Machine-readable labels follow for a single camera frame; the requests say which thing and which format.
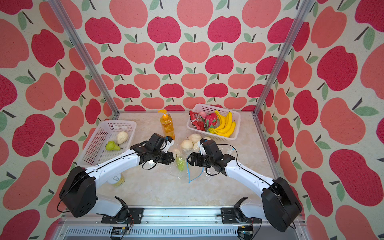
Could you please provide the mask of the clear blue zip-top bag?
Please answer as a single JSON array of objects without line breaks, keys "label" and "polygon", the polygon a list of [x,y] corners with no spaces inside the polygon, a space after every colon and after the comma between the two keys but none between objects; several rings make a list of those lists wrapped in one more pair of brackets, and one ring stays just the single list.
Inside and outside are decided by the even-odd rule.
[{"label": "clear blue zip-top bag", "polygon": [[[193,149],[192,150],[190,150],[191,151],[191,153],[200,153],[200,151],[199,152],[197,152],[197,151],[194,151]],[[189,181],[187,182],[187,183],[183,183],[183,182],[181,182],[181,181],[179,181],[179,180],[177,180],[177,179],[173,179],[170,175],[169,175],[169,173],[168,173],[168,170],[167,170],[167,173],[168,173],[168,175],[170,176],[170,178],[172,179],[172,180],[176,180],[176,183],[181,183],[181,184],[189,184],[189,183],[191,183],[192,181],[194,181],[194,180],[196,180],[196,179],[198,179],[198,178],[200,178],[201,176],[206,176],[206,173],[205,173],[205,170],[204,170],[204,168],[202,168],[202,167],[197,167],[197,166],[191,166],[188,162],[187,162],[187,171],[188,171],[188,174],[189,174]]]}]

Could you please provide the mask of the green toy pear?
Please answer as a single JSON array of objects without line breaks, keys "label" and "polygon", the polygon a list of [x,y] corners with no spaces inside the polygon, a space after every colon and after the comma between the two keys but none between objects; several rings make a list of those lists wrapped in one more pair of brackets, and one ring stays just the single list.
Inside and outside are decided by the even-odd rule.
[{"label": "green toy pear", "polygon": [[116,144],[114,141],[109,141],[106,145],[106,150],[107,151],[120,151],[121,147]]},{"label": "green toy pear", "polygon": [[176,160],[176,165],[177,165],[177,168],[180,172],[182,172],[185,168],[185,160],[182,159],[181,157],[177,157]]}]

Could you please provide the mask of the cream toy pear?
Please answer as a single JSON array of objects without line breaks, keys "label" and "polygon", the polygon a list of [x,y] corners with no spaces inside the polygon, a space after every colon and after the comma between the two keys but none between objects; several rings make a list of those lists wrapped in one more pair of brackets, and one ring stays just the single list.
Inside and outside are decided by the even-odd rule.
[{"label": "cream toy pear", "polygon": [[128,135],[128,133],[126,133],[126,132],[124,132],[124,131],[121,131],[121,132],[119,132],[118,135],[117,135],[117,140],[116,140],[116,142],[117,142],[118,145],[120,145],[120,144],[126,142],[128,139],[129,139],[129,135]]}]

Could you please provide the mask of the small clear pear bag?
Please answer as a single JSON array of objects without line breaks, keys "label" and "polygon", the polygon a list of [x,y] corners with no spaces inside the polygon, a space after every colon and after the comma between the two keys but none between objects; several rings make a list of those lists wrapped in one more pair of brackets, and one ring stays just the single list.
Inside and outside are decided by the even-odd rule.
[{"label": "small clear pear bag", "polygon": [[187,171],[188,164],[186,160],[191,151],[185,150],[181,147],[171,147],[170,151],[173,153],[175,161],[169,165],[169,175],[173,179],[177,179],[183,183],[187,183],[189,181],[189,174]]}]

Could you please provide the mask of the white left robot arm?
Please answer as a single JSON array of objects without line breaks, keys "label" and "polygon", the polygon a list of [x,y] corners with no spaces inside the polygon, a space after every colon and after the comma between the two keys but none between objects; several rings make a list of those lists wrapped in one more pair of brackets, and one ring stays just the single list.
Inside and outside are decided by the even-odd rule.
[{"label": "white left robot arm", "polygon": [[129,206],[119,197],[97,195],[97,189],[122,172],[143,166],[153,161],[155,164],[169,165],[174,162],[170,147],[175,141],[154,133],[148,141],[131,146],[128,150],[102,164],[72,169],[60,191],[60,203],[64,204],[75,218],[87,214],[103,215],[109,223],[132,221]]}]

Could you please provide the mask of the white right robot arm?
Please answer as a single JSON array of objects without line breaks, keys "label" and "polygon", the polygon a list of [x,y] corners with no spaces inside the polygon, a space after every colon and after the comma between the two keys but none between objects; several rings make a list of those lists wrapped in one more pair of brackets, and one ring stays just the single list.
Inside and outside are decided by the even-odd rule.
[{"label": "white right robot arm", "polygon": [[223,154],[214,140],[202,139],[198,146],[200,151],[187,157],[191,166],[214,168],[218,174],[242,183],[261,198],[262,206],[245,203],[246,198],[238,201],[238,216],[266,219],[280,232],[285,232],[289,227],[296,228],[294,220],[303,208],[285,179],[265,177],[245,167],[237,157]]}]

